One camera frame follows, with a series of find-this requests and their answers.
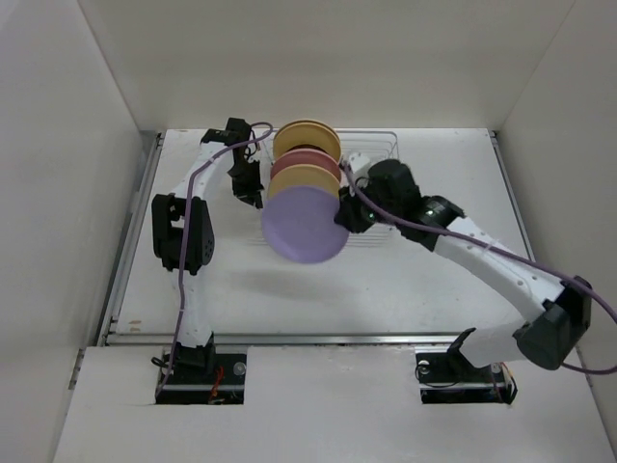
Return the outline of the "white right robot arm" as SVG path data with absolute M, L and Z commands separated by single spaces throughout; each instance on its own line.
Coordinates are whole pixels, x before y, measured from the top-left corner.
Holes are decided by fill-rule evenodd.
M 449 345 L 448 372 L 470 379 L 481 368 L 528 360 L 564 366 L 591 321 L 591 286 L 580 277 L 554 276 L 492 240 L 464 210 L 440 195 L 423 195 L 410 168 L 397 159 L 340 164 L 348 184 L 339 191 L 335 222 L 352 233 L 377 223 L 428 252 L 450 260 L 484 283 L 520 314 L 521 323 L 469 327 Z

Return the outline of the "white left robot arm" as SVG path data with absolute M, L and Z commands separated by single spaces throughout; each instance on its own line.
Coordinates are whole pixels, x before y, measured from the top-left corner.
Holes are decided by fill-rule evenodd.
M 184 373 L 198 383 L 209 380 L 216 368 L 215 358 L 206 352 L 213 330 L 204 296 L 205 269 L 215 251 L 208 202 L 229 177 L 236 199 L 263 208 L 260 166 L 253 159 L 261 139 L 254 129 L 237 118 L 228 119 L 223 129 L 208 129 L 184 179 L 172 192 L 157 194 L 151 202 L 153 251 L 177 278 L 180 298 L 173 347 L 161 368 L 170 374 L 182 365 Z

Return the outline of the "purple plastic plate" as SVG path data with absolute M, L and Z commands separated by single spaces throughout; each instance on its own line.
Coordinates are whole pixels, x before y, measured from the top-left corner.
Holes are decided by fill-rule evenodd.
M 320 263 L 337 256 L 349 231 L 335 222 L 339 199 L 323 189 L 293 186 L 269 200 L 261 213 L 266 243 L 297 263 Z

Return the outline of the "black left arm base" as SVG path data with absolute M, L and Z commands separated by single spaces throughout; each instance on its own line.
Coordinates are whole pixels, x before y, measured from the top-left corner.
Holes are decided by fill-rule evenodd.
M 158 405 L 241 405 L 245 398 L 246 352 L 175 353 L 173 370 L 164 380 L 170 354 L 152 357 L 158 367 L 155 403 Z

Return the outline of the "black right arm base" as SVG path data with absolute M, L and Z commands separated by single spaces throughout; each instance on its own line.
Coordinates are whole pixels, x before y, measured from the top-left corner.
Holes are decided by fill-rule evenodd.
M 446 351 L 417 351 L 415 377 L 423 404 L 511 405 L 519 390 L 505 364 L 477 368 Z

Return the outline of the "yellow plate with logo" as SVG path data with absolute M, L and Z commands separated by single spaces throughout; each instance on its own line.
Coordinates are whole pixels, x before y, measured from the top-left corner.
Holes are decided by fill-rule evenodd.
M 310 186 L 324 190 L 338 198 L 340 181 L 324 168 L 311 164 L 297 164 L 282 169 L 269 182 L 267 198 L 274 198 L 289 187 Z

